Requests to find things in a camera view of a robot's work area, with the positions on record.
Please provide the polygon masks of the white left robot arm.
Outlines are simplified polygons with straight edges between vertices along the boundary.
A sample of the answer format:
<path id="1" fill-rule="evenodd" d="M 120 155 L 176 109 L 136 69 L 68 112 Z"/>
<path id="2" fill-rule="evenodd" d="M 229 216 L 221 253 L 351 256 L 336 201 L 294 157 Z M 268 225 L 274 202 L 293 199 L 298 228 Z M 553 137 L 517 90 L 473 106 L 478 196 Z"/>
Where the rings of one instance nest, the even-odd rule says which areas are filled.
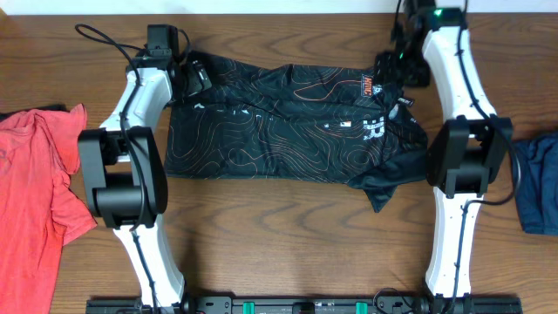
<path id="1" fill-rule="evenodd" d="M 84 130 L 78 151 L 87 206 L 124 246 L 139 280 L 136 301 L 99 300 L 89 313 L 186 313 L 193 304 L 164 229 L 167 175 L 154 132 L 166 107 L 211 86 L 199 61 L 137 57 L 126 88 L 99 127 Z"/>

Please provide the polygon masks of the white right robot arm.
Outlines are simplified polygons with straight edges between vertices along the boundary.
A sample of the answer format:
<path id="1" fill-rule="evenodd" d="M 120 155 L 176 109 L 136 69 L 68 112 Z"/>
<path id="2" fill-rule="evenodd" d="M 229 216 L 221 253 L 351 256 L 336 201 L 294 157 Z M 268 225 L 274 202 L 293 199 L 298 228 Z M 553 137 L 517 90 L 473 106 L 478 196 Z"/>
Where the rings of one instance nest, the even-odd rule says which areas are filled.
<path id="1" fill-rule="evenodd" d="M 399 2 L 405 21 L 391 31 L 395 44 L 376 58 L 380 82 L 426 86 L 434 82 L 443 126 L 426 151 L 425 174 L 436 205 L 432 257 L 425 284 L 434 300 L 470 297 L 469 266 L 477 214 L 504 157 L 520 165 L 511 144 L 513 125 L 484 93 L 470 49 L 466 8 L 433 0 Z"/>

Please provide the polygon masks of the black orange-patterned shirt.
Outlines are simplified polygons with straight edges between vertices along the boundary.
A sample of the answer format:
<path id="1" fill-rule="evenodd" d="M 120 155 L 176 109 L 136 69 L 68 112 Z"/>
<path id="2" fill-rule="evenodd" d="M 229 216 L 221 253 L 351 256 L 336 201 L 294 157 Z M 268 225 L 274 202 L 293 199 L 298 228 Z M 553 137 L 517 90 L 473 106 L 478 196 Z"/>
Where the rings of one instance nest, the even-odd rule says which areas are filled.
<path id="1" fill-rule="evenodd" d="M 211 87 L 174 107 L 165 166 L 189 179 L 289 179 L 344 184 L 375 211 L 425 178 L 425 131 L 401 87 L 372 69 L 274 69 L 196 52 Z"/>

